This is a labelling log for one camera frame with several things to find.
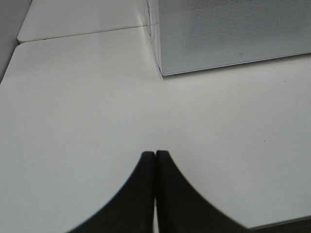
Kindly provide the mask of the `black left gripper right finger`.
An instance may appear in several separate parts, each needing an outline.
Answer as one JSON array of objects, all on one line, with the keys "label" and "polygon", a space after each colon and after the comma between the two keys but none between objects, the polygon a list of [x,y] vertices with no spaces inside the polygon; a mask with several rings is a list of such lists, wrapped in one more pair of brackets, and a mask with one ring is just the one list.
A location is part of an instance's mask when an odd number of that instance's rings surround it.
[{"label": "black left gripper right finger", "polygon": [[161,233],[248,233],[206,201],[186,180],[168,151],[156,162],[156,211]]}]

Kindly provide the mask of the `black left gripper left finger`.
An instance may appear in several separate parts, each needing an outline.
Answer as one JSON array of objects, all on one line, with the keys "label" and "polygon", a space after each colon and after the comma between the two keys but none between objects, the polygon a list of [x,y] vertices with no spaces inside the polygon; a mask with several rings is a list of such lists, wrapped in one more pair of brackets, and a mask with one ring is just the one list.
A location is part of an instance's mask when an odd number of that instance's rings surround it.
[{"label": "black left gripper left finger", "polygon": [[116,195],[71,233],[152,233],[156,158],[145,151]]}]

